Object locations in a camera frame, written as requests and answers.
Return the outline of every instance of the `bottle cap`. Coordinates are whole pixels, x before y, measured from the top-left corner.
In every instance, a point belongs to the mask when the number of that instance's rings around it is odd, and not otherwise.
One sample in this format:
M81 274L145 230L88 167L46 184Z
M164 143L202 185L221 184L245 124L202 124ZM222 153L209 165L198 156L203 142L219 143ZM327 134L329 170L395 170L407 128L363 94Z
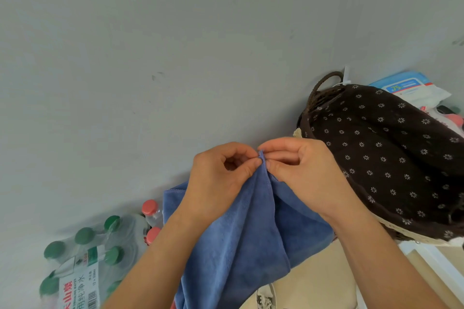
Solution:
M108 293L108 295L112 294L121 282L122 280L113 282L111 285L109 285L108 289L106 290L106 293Z
M124 249L120 246L114 246L105 253L105 263L108 265L116 265L124 258Z
M84 227L78 231L78 233L74 237L74 241L78 245L86 245L90 243L91 241L93 241L94 237L95 237L95 231L92 230L91 227Z
M56 259L61 257L66 250L66 245L63 241L51 242L43 251L45 259Z
M153 199L148 199L142 204L142 212L146 216L152 216L158 211L158 203Z
M148 233L147 233L147 243L148 243L148 245L153 243L154 239L158 236L160 231L161 231L161 229L159 227L153 227L151 230L148 231Z
M53 295L58 292L59 289L59 278L58 277L47 277L42 281L38 292L40 296Z
M121 218L117 215L112 215L106 219L103 227L105 228L105 232L108 232L110 228L111 228L111 232L115 232L119 229L120 225L121 225Z

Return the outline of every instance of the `blue towel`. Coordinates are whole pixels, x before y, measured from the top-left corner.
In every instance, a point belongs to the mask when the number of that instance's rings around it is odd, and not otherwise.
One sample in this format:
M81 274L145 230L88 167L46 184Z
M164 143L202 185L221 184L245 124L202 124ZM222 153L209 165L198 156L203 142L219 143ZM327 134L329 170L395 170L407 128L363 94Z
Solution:
M164 192L165 223L187 185ZM177 309L238 309L256 289L282 278L333 238L329 224L262 164L195 245L175 295Z

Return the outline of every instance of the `green bottle cap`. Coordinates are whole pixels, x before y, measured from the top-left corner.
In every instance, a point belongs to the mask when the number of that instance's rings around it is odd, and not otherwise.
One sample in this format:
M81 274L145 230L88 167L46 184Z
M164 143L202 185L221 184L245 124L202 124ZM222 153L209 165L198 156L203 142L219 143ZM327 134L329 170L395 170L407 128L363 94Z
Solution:
M40 296L53 295L58 292L59 289L59 278L58 277L46 277L45 280L40 284L38 292Z
M124 249L120 246L110 248L105 253L105 263L108 265L116 265L124 258Z
M105 232L108 232L109 228L112 226L111 232L114 232L119 229L120 225L121 225L121 218L117 215L113 215L106 219L103 227L105 228Z
M66 250L66 245L62 241L51 242L43 251L45 259L56 259L61 257Z
M106 292L108 293L108 295L112 294L115 289L119 286L119 283L121 283L122 280L118 280L118 281L115 281L113 282L109 287L108 289L106 290Z
M92 230L90 227L81 228L76 236L74 237L74 241L78 245L86 245L90 243L95 237L95 231Z

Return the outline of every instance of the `shoe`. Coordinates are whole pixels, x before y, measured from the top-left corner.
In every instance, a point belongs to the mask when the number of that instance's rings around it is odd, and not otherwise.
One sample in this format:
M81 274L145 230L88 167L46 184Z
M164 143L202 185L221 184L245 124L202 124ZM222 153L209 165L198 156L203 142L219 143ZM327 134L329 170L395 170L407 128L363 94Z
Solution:
M256 304L258 309L277 308L276 291L272 283L258 288L256 291Z

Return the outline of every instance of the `hand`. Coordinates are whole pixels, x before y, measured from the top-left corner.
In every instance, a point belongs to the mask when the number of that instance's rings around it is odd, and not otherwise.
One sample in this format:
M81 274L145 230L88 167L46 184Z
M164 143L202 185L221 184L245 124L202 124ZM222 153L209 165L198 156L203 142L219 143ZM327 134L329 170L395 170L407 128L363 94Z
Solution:
M258 147L267 170L285 182L313 211L328 220L359 200L324 142L306 138L277 138Z
M197 154L179 208L208 227L227 211L261 163L252 147L237 142Z

